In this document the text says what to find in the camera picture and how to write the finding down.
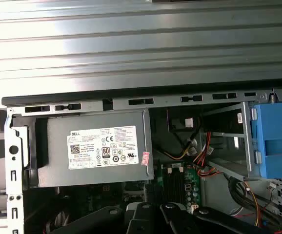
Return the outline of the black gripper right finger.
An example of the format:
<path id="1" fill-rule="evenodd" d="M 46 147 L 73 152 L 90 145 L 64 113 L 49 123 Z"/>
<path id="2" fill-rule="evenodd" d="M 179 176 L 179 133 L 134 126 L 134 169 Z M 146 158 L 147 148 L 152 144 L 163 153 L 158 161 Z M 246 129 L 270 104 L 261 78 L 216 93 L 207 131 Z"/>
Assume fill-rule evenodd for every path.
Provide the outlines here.
<path id="1" fill-rule="evenodd" d="M 175 234 L 269 234 L 270 231 L 233 218 L 210 207 L 189 214 L 175 203 L 161 205 L 166 224 Z"/>

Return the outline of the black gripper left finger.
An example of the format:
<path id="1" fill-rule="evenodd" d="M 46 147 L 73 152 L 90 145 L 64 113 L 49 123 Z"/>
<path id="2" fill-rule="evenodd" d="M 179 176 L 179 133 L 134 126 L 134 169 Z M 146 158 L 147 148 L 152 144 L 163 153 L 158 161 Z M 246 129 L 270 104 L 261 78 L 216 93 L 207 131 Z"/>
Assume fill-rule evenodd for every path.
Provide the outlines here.
<path id="1" fill-rule="evenodd" d="M 53 230 L 53 234 L 158 234 L 163 226 L 158 207 L 134 202 L 128 210 L 107 206 Z"/>

